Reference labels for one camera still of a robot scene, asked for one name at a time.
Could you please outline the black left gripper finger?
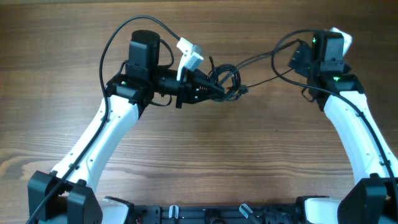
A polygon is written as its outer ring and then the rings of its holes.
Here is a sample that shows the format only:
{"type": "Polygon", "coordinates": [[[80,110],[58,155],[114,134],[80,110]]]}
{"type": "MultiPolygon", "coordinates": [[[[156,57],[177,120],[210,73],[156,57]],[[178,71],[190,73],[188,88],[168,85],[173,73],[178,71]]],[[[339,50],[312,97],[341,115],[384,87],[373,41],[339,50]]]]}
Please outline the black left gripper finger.
{"type": "Polygon", "coordinates": [[[194,89],[187,93],[186,103],[195,104],[206,100],[214,100],[224,95],[223,90],[194,89]]]}
{"type": "Polygon", "coordinates": [[[195,74],[194,85],[197,89],[206,93],[224,93],[222,86],[202,73],[195,74]]]}

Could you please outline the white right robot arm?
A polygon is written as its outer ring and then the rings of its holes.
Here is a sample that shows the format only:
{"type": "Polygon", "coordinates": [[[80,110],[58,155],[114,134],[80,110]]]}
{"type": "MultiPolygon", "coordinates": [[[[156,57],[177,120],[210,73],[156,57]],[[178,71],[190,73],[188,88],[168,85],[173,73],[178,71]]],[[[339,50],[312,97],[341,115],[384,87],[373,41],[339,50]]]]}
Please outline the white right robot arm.
{"type": "Polygon", "coordinates": [[[364,88],[344,56],[352,37],[337,28],[312,29],[289,67],[304,76],[302,88],[331,121],[348,156],[354,187],[341,200],[307,197],[307,223],[397,223],[397,158],[369,110],[364,88]]]}

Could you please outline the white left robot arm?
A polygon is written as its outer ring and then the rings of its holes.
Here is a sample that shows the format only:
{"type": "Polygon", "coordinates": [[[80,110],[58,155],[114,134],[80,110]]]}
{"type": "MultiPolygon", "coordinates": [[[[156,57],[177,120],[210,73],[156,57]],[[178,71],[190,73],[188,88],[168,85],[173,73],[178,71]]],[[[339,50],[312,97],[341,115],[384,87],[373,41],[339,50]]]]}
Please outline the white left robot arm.
{"type": "Polygon", "coordinates": [[[223,89],[198,69],[201,48],[179,38],[178,69],[159,64],[165,42],[149,30],[132,33],[129,56],[102,84],[101,105],[78,142],[53,169],[37,171],[28,183],[29,223],[135,223],[134,205],[96,198],[106,164],[124,135],[137,123],[156,93],[169,95],[177,107],[212,100],[223,89]]]}

